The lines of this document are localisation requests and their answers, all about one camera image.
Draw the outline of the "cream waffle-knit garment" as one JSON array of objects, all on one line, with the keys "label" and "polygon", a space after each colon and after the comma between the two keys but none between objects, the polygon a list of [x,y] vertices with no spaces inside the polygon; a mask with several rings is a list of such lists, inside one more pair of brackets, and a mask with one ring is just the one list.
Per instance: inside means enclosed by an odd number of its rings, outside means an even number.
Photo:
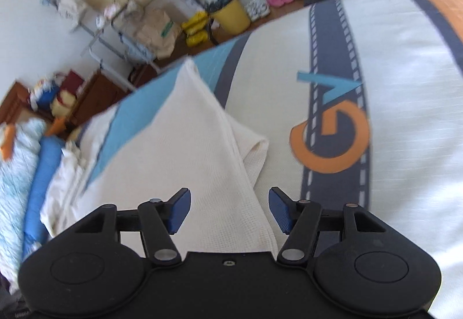
[{"label": "cream waffle-knit garment", "polygon": [[95,179],[88,162],[75,196],[75,221],[104,204],[135,209],[181,188],[191,208],[173,241],[179,253],[276,252],[254,192],[268,140],[228,115],[186,60],[151,123],[126,143]]}]

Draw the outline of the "white baby garment with duck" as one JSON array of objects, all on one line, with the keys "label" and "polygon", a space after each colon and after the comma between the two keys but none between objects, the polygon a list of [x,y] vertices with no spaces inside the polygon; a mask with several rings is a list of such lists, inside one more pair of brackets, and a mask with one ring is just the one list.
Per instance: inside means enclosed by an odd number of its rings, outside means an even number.
[{"label": "white baby garment with duck", "polygon": [[88,164],[79,146],[83,132],[83,127],[77,128],[61,148],[60,164],[45,194],[40,220],[50,237],[56,237],[75,221],[75,196]]}]

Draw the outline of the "blue pillow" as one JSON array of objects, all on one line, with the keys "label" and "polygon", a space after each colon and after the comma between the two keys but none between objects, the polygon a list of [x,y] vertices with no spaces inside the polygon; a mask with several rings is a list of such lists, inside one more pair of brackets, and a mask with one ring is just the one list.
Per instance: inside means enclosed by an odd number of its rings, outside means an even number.
[{"label": "blue pillow", "polygon": [[22,259],[27,258],[37,245],[43,245],[48,239],[49,233],[40,220],[40,211],[49,183],[60,165],[64,140],[54,135],[43,136],[40,147],[24,217]]}]

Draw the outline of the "road-print bed sheet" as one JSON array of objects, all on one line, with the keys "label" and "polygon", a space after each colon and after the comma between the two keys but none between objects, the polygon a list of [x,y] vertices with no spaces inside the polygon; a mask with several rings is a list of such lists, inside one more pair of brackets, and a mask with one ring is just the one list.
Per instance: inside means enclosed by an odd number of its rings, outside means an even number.
[{"label": "road-print bed sheet", "polygon": [[[192,60],[268,140],[254,192],[276,252],[144,253],[137,208],[104,204],[22,260],[3,318],[460,318],[462,0],[325,0],[168,67],[86,121],[95,180]],[[268,204],[322,206],[307,265]]]}]

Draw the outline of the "wooden nightstand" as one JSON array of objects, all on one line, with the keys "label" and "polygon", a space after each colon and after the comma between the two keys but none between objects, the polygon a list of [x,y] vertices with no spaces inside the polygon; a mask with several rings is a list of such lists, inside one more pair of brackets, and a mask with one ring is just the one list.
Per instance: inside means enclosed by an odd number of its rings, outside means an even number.
[{"label": "wooden nightstand", "polygon": [[[67,127],[72,129],[80,126],[131,92],[130,89],[124,89],[114,83],[103,70],[97,70],[97,73],[84,85],[77,102],[71,108],[71,113],[67,117]],[[1,123],[9,124],[30,117],[41,118],[47,124],[53,123],[53,116],[50,111],[32,111],[28,103],[28,95],[27,88],[19,81],[15,81],[1,102]]]}]

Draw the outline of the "light blue patterned quilt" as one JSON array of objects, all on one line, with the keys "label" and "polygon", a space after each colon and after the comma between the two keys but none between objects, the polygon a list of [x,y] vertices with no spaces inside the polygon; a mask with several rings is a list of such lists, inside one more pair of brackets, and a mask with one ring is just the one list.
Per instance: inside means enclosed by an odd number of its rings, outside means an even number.
[{"label": "light blue patterned quilt", "polygon": [[45,128],[40,118],[1,124],[1,274],[12,292],[18,289],[24,217]]}]

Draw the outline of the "brown paper bag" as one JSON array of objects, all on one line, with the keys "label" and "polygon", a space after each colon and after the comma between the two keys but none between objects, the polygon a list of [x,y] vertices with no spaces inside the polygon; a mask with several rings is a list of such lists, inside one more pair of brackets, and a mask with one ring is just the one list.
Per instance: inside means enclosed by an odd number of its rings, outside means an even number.
[{"label": "brown paper bag", "polygon": [[172,55],[181,33],[181,27],[164,10],[153,8],[144,14],[134,38],[163,60]]}]

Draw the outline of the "yellow plastic bag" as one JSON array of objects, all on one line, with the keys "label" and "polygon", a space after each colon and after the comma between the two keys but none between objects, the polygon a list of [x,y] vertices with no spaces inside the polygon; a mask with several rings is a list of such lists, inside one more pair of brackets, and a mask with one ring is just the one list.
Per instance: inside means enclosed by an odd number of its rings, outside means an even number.
[{"label": "yellow plastic bag", "polygon": [[195,47],[209,40],[208,27],[210,17],[206,11],[199,11],[189,20],[181,24],[181,29],[186,36],[186,45]]}]

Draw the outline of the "yellow trash bin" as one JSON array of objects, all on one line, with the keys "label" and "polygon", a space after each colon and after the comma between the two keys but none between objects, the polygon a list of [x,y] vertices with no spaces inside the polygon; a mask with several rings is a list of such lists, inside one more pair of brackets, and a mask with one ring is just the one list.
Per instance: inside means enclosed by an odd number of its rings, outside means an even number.
[{"label": "yellow trash bin", "polygon": [[231,0],[223,8],[210,15],[231,35],[241,34],[251,25],[251,20],[239,0]]}]

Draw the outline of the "white sneakers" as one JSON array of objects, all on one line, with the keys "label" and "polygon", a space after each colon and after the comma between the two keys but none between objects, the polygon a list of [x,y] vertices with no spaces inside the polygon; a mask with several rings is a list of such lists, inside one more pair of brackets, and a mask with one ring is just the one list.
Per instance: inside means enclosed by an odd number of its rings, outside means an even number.
[{"label": "white sneakers", "polygon": [[252,0],[245,5],[245,10],[252,23],[258,19],[267,17],[271,13],[269,5],[265,0]]}]

